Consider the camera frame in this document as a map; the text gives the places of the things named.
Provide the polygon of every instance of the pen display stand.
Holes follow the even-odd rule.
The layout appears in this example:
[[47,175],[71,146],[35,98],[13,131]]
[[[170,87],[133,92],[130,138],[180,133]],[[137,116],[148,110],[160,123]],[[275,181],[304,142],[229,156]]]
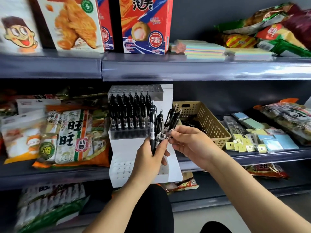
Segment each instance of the pen display stand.
[[[146,96],[147,92],[154,105],[157,107],[157,114],[163,110],[163,121],[166,120],[169,110],[173,103],[173,85],[121,85],[112,86],[108,96],[113,93],[122,95],[131,93],[134,96],[142,92]],[[112,160],[109,169],[109,176],[114,188],[122,187],[132,173],[137,150],[140,148],[145,138],[150,135],[150,128],[111,130],[109,129],[109,138],[112,148]],[[167,151],[171,154],[165,157],[167,165],[161,165],[157,177],[152,183],[165,183],[172,181],[181,181],[183,176],[180,171],[178,160],[172,146],[169,144]]]

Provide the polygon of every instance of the green circular label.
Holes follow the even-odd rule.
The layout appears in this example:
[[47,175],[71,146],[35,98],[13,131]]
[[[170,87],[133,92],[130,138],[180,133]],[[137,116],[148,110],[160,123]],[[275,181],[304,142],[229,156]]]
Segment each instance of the green circular label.
[[93,4],[89,0],[82,0],[81,7],[86,13],[92,13],[94,10]]
[[49,159],[55,153],[55,146],[51,142],[43,142],[40,145],[39,154],[44,159]]

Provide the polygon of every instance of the cartoon eye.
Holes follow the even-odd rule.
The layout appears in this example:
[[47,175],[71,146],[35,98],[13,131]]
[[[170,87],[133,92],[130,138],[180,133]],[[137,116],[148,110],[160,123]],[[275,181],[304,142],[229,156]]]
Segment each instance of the cartoon eye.
[[14,36],[20,36],[20,33],[18,32],[18,30],[17,29],[15,29],[15,28],[11,28],[11,32],[12,32],[12,34],[14,35]]
[[27,31],[24,27],[20,27],[20,31],[22,34],[27,35]]

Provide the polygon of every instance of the basket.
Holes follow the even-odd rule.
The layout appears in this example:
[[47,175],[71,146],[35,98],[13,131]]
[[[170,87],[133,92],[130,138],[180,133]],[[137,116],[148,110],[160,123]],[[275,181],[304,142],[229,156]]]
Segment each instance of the basket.
[[205,129],[206,134],[219,148],[222,149],[226,142],[231,138],[230,133],[202,102],[174,101],[173,107],[175,105],[177,105],[178,110],[183,109],[181,116],[197,114],[197,119]]

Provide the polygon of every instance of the detroit pistons logo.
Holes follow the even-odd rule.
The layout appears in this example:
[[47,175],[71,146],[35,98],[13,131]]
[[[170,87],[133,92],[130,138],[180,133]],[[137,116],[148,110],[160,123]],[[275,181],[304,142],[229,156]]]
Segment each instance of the detroit pistons logo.
[[160,48],[163,44],[163,35],[159,31],[152,31],[148,40],[152,48]]
[[103,41],[104,41],[104,43],[109,42],[109,39],[110,39],[109,31],[105,27],[101,27],[101,32],[103,33]]

